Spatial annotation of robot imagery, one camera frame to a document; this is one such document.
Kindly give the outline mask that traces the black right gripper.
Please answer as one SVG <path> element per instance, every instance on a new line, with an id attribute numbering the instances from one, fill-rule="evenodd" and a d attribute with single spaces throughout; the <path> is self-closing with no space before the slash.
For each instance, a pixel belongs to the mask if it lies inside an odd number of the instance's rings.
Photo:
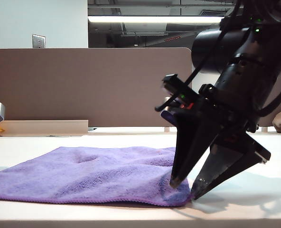
<path id="1" fill-rule="evenodd" d="M 197 94 L 176 74 L 162 82 L 170 95 L 178 93 L 162 111 L 162 117 L 177 128 L 171 187 L 181 184 L 208 147 L 210 153 L 191 188 L 194 200 L 255 165 L 256 158 L 259 163 L 270 159 L 270 152 L 245 132 L 245 119 Z"/>

